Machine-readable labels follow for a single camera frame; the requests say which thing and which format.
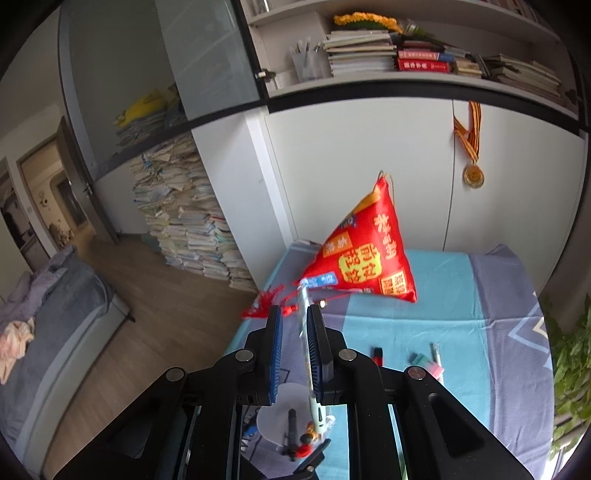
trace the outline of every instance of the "glass cabinet door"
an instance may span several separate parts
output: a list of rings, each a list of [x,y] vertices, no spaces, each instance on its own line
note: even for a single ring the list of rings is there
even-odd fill
[[[231,0],[155,3],[168,60],[189,120],[261,100],[254,58],[247,54]]]

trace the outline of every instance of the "pink eraser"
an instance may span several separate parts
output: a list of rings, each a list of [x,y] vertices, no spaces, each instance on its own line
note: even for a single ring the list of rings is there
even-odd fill
[[[413,365],[424,368],[433,378],[439,378],[443,373],[443,367],[435,362],[431,362],[422,353],[419,353],[413,360]]]

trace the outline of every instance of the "metal screw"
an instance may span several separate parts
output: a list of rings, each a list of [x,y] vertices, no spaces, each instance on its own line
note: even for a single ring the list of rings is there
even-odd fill
[[[427,373],[421,367],[411,367],[408,369],[408,375],[415,380],[422,380]]]
[[[355,350],[351,350],[351,348],[343,348],[339,352],[339,357],[350,362],[351,360],[355,360],[357,354],[355,353]]]
[[[236,355],[234,355],[234,357],[236,357],[236,360],[238,360],[239,362],[248,362],[254,356],[255,356],[254,353],[252,353],[250,350],[247,350],[245,348],[242,350],[238,350],[236,352]]]
[[[174,367],[169,369],[166,372],[166,380],[169,382],[176,382],[184,377],[184,372],[182,368]]]

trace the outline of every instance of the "wooden floor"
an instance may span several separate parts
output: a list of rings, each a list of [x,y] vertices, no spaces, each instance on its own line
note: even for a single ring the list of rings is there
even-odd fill
[[[136,238],[108,245],[77,235],[79,255],[114,286],[137,322],[124,322],[74,396],[50,446],[53,476],[167,368],[210,367],[236,332],[252,293],[169,267]]]

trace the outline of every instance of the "red book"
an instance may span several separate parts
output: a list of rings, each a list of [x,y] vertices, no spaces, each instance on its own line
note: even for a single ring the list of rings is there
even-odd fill
[[[449,64],[446,61],[398,59],[398,68],[403,72],[412,70],[449,73]]]
[[[424,50],[403,50],[398,52],[398,58],[408,60],[438,60],[439,52]]]

